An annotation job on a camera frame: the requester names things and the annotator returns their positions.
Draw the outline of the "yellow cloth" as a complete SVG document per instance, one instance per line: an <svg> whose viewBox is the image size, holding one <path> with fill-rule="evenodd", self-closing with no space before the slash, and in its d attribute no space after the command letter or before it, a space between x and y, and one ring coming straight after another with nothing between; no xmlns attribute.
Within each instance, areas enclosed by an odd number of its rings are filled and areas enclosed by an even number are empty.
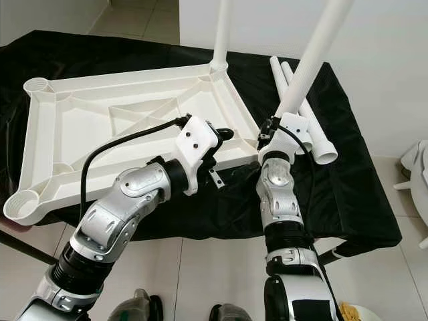
<svg viewBox="0 0 428 321"><path fill-rule="evenodd" d="M339 303L340 315L342 315L344 321L362 321L360 312L351 304L346 302Z"/></svg>

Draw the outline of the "grey robot left foot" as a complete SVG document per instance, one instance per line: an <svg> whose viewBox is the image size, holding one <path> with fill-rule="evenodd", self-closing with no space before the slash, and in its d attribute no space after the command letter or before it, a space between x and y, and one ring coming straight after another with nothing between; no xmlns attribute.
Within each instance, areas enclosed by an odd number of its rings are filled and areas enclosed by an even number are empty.
<svg viewBox="0 0 428 321"><path fill-rule="evenodd" d="M134 296L113 309L107 321L163 321L163 302L160 296L150 296L144 288L137 288Z"/></svg>

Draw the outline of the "black tablecloth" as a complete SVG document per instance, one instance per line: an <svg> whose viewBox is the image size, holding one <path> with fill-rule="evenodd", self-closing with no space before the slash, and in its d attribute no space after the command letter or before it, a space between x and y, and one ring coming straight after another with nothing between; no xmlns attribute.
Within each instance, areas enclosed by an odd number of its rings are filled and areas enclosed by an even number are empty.
<svg viewBox="0 0 428 321"><path fill-rule="evenodd" d="M98 76L150 68L206 64L211 49L150 41L30 31L0 49L1 160L0 196L6 201L18 189L25 143L29 97L26 80ZM306 226L315 238L347 241L340 253L349 257L394 247L401 234L372 157L352 113L348 97L330 64L323 64L308 94L325 134L338 150L329 165L294 163L296 194L307 210ZM169 201L144 218L135 241L249 239L262 235L255 184L208 185L190 198Z"/></svg>

